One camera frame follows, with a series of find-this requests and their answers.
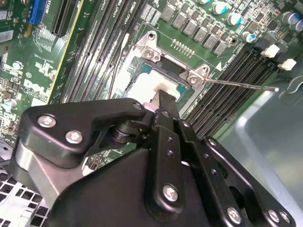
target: capacitor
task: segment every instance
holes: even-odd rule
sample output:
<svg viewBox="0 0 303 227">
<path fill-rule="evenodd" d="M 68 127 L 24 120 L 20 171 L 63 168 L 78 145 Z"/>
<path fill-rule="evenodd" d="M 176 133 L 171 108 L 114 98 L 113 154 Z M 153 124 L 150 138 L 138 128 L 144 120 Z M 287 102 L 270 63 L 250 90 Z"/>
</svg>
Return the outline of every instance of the capacitor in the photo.
<svg viewBox="0 0 303 227">
<path fill-rule="evenodd" d="M 207 3 L 209 3 L 210 2 L 210 0 L 197 0 L 197 2 L 199 3 L 199 4 L 207 4 Z"/>
<path fill-rule="evenodd" d="M 214 14 L 223 14 L 227 10 L 226 3 L 223 1 L 217 1 L 213 4 L 213 13 Z"/>
<path fill-rule="evenodd" d="M 294 25 L 299 21 L 299 18 L 298 13 L 286 12 L 282 15 L 282 22 L 286 25 Z"/>
<path fill-rule="evenodd" d="M 242 39 L 250 44 L 256 40 L 256 36 L 250 32 L 243 32 Z"/>
<path fill-rule="evenodd" d="M 17 106 L 17 102 L 15 99 L 10 99 L 8 101 L 6 101 L 5 103 L 3 103 L 2 108 L 7 110 L 7 111 L 11 111 L 11 109 L 15 108 Z"/>
<path fill-rule="evenodd" d="M 226 21 L 229 25 L 238 25 L 242 21 L 242 16 L 240 13 L 230 13 L 227 16 Z"/>
<path fill-rule="evenodd" d="M 303 20 L 299 20 L 298 23 L 290 25 L 289 27 L 296 32 L 301 32 L 303 31 Z"/>
</svg>

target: gray metal panel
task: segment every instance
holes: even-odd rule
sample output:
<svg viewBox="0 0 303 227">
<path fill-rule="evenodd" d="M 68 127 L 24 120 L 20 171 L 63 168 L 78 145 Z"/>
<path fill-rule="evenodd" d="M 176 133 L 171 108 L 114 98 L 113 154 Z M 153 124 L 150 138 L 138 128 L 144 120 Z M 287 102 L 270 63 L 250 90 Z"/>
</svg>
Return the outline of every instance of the gray metal panel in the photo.
<svg viewBox="0 0 303 227">
<path fill-rule="evenodd" d="M 303 100 L 286 106 L 280 93 L 264 92 L 219 141 L 303 226 Z"/>
</svg>

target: chip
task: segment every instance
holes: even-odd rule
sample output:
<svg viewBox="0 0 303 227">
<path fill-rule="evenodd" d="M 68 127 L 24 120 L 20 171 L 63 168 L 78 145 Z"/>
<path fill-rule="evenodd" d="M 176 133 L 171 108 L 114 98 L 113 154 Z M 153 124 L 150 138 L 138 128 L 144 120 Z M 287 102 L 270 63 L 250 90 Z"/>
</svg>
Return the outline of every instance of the chip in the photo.
<svg viewBox="0 0 303 227">
<path fill-rule="evenodd" d="M 186 13 L 187 9 L 189 8 L 189 5 L 187 3 L 184 3 L 184 5 L 181 8 L 182 13 Z"/>
<path fill-rule="evenodd" d="M 283 40 L 286 42 L 286 43 L 290 43 L 293 39 L 293 36 L 292 34 L 288 33 L 284 38 Z"/>
<path fill-rule="evenodd" d="M 186 20 L 186 16 L 178 13 L 176 18 L 174 19 L 174 22 L 172 22 L 172 25 L 175 28 L 180 29 L 181 26 L 184 24 L 185 20 Z"/>
<path fill-rule="evenodd" d="M 264 15 L 262 13 L 259 13 L 258 16 L 256 17 L 256 21 L 260 21 L 262 20 L 262 18 L 264 17 Z"/>
<path fill-rule="evenodd" d="M 197 24 L 194 21 L 189 21 L 188 24 L 185 26 L 183 33 L 187 34 L 188 36 L 191 36 L 195 29 L 197 27 Z"/>
<path fill-rule="evenodd" d="M 200 16 L 200 13 L 198 12 L 198 11 L 195 11 L 194 13 L 193 13 L 193 15 L 191 16 L 191 18 L 193 19 L 193 20 L 197 20 L 197 18 Z"/>
<path fill-rule="evenodd" d="M 161 18 L 168 22 L 171 19 L 174 12 L 175 12 L 175 9 L 172 6 L 167 5 L 162 12 Z"/>
<path fill-rule="evenodd" d="M 205 18 L 201 25 L 202 25 L 203 27 L 206 27 L 206 26 L 209 24 L 209 22 L 210 22 L 210 19 Z"/>
<path fill-rule="evenodd" d="M 211 50 L 217 41 L 218 41 L 218 39 L 216 38 L 216 36 L 210 35 L 207 38 L 206 42 L 203 44 L 203 46 L 206 47 L 207 49 Z"/>
<path fill-rule="evenodd" d="M 215 25 L 212 29 L 212 33 L 213 34 L 217 34 L 217 32 L 219 31 L 220 27 L 218 25 Z"/>
<path fill-rule="evenodd" d="M 225 49 L 227 48 L 227 45 L 221 41 L 219 41 L 219 45 L 215 48 L 214 50 L 214 54 L 220 56 L 224 51 Z"/>
<path fill-rule="evenodd" d="M 223 33 L 223 35 L 221 36 L 221 39 L 223 41 L 225 41 L 227 39 L 227 37 L 229 36 L 229 34 L 227 32 Z"/>
<path fill-rule="evenodd" d="M 257 31 L 258 27 L 259 25 L 256 22 L 252 21 L 250 25 L 248 25 L 247 30 L 251 33 L 254 33 L 255 31 Z"/>
<path fill-rule="evenodd" d="M 274 31 L 276 27 L 278 27 L 278 24 L 276 21 L 273 20 L 267 25 L 267 28 L 271 31 Z"/>
<path fill-rule="evenodd" d="M 200 28 L 197 34 L 195 35 L 194 40 L 200 43 L 204 40 L 206 35 L 207 31 L 205 31 L 203 28 Z"/>
</svg>

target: electronic component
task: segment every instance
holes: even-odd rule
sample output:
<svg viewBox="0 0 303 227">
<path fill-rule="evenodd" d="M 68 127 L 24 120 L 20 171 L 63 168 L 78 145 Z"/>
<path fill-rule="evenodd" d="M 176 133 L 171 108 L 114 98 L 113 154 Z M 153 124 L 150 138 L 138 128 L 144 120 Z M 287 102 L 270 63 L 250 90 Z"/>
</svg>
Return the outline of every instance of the electronic component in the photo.
<svg viewBox="0 0 303 227">
<path fill-rule="evenodd" d="M 210 0 L 198 0 L 197 1 L 199 4 L 207 4 L 207 3 L 209 3 L 210 2 Z"/>
<path fill-rule="evenodd" d="M 293 36 L 292 34 L 288 33 L 286 36 L 284 36 L 283 40 L 286 42 L 286 43 L 290 43 L 291 40 L 293 39 Z"/>
<path fill-rule="evenodd" d="M 213 34 L 217 34 L 217 32 L 219 31 L 220 27 L 218 25 L 215 25 L 212 29 L 212 33 Z"/>
<path fill-rule="evenodd" d="M 264 17 L 264 14 L 263 13 L 259 13 L 256 17 L 256 21 L 259 22 L 260 20 L 262 20 L 262 18 Z"/>
<path fill-rule="evenodd" d="M 296 32 L 303 31 L 303 20 L 299 20 L 296 24 L 290 25 L 290 29 L 292 29 Z"/>
<path fill-rule="evenodd" d="M 15 99 L 10 99 L 8 101 L 5 101 L 1 106 L 6 111 L 11 111 L 11 109 L 13 109 L 17 106 L 17 102 Z"/>
<path fill-rule="evenodd" d="M 227 37 L 229 36 L 229 34 L 227 32 L 224 32 L 223 35 L 221 36 L 221 39 L 223 41 L 226 41 Z"/>
<path fill-rule="evenodd" d="M 282 15 L 282 22 L 286 25 L 294 25 L 299 21 L 299 18 L 298 13 L 286 12 Z"/>
<path fill-rule="evenodd" d="M 184 24 L 186 20 L 186 16 L 178 13 L 176 18 L 174 19 L 174 22 L 172 23 L 172 25 L 176 28 L 176 29 L 180 29 L 181 26 Z"/>
<path fill-rule="evenodd" d="M 194 40 L 200 43 L 204 40 L 206 35 L 207 35 L 207 31 L 205 31 L 203 28 L 200 28 L 197 34 L 195 35 Z"/>
<path fill-rule="evenodd" d="M 226 21 L 229 25 L 239 25 L 242 21 L 242 16 L 240 13 L 230 13 Z"/>
<path fill-rule="evenodd" d="M 211 50 L 212 47 L 215 45 L 215 43 L 216 43 L 217 41 L 218 41 L 218 39 L 216 38 L 216 36 L 210 35 L 210 36 L 206 39 L 206 41 L 205 41 L 205 43 L 203 44 L 203 46 L 204 46 L 205 48 Z"/>
<path fill-rule="evenodd" d="M 198 11 L 195 11 L 194 13 L 193 13 L 193 15 L 191 16 L 191 18 L 193 19 L 193 20 L 197 20 L 197 18 L 200 16 L 200 13 L 198 12 Z"/>
<path fill-rule="evenodd" d="M 248 25 L 247 30 L 251 33 L 254 33 L 259 28 L 258 23 L 255 21 L 251 21 L 250 25 Z"/>
<path fill-rule="evenodd" d="M 190 20 L 188 24 L 185 26 L 183 33 L 187 34 L 188 36 L 191 36 L 196 28 L 197 28 L 197 24 L 194 21 Z"/>
<path fill-rule="evenodd" d="M 293 67 L 296 65 L 296 63 L 297 62 L 294 59 L 287 59 L 282 64 L 278 64 L 278 67 L 283 70 L 290 71 L 293 69 Z"/>
<path fill-rule="evenodd" d="M 182 13 L 186 13 L 186 11 L 188 10 L 188 8 L 189 8 L 189 5 L 187 3 L 184 3 L 184 5 L 181 8 L 181 12 Z"/>
<path fill-rule="evenodd" d="M 225 49 L 227 48 L 227 45 L 221 41 L 219 41 L 219 45 L 214 49 L 214 54 L 216 54 L 217 56 L 220 56 Z"/>
<path fill-rule="evenodd" d="M 163 10 L 162 12 L 162 15 L 161 15 L 161 18 L 167 22 L 169 22 L 169 20 L 171 19 L 172 15 L 174 14 L 175 12 L 175 9 L 170 6 L 170 5 L 167 5 L 165 7 L 165 9 Z"/>
<path fill-rule="evenodd" d="M 267 40 L 269 44 L 273 44 L 276 41 L 276 39 L 271 34 L 266 34 L 263 38 Z"/>
<path fill-rule="evenodd" d="M 202 27 L 207 27 L 207 25 L 209 24 L 209 22 L 210 22 L 210 19 L 205 18 L 205 19 L 203 20 L 201 26 L 202 26 Z"/>
<path fill-rule="evenodd" d="M 225 13 L 227 10 L 227 6 L 226 6 L 226 3 L 223 2 L 223 1 L 216 1 L 214 4 L 213 4 L 213 13 L 214 14 L 223 14 Z"/>
<path fill-rule="evenodd" d="M 52 33 L 58 37 L 63 37 L 67 34 L 72 14 L 76 8 L 76 0 L 61 0 L 55 22 L 53 24 Z"/>
<path fill-rule="evenodd" d="M 270 45 L 268 48 L 266 48 L 264 51 L 261 52 L 261 55 L 268 58 L 274 58 L 276 54 L 279 52 L 279 47 L 277 47 L 275 44 Z"/>
<path fill-rule="evenodd" d="M 42 20 L 46 0 L 35 0 L 29 22 L 36 25 Z"/>
<path fill-rule="evenodd" d="M 267 25 L 267 28 L 269 30 L 275 30 L 277 28 L 278 24 L 276 21 L 272 20 L 268 25 Z"/>
<path fill-rule="evenodd" d="M 243 32 L 242 39 L 250 44 L 256 40 L 256 36 L 250 32 Z"/>
<path fill-rule="evenodd" d="M 13 97 L 13 94 L 12 94 L 12 93 L 10 93 L 10 92 L 8 92 L 8 91 L 4 91 L 4 92 L 3 92 L 3 99 L 4 99 L 4 100 L 12 99 L 12 97 Z"/>
</svg>

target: metal rod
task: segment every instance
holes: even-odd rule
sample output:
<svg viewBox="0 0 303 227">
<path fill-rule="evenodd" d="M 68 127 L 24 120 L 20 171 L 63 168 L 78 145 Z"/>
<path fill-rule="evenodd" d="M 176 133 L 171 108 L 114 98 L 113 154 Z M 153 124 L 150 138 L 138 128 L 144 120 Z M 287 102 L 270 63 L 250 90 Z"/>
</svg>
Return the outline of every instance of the metal rod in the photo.
<svg viewBox="0 0 303 227">
<path fill-rule="evenodd" d="M 272 92 L 279 91 L 279 88 L 277 88 L 277 87 L 262 87 L 262 86 L 243 84 L 243 83 L 237 83 L 237 82 L 231 82 L 231 81 L 225 81 L 225 80 L 205 79 L 204 78 L 203 81 L 209 82 L 209 83 L 215 83 L 215 84 L 224 84 L 224 85 L 231 85 L 231 86 L 237 86 L 237 87 L 244 87 L 244 88 L 261 90 L 261 91 L 272 91 Z"/>
</svg>

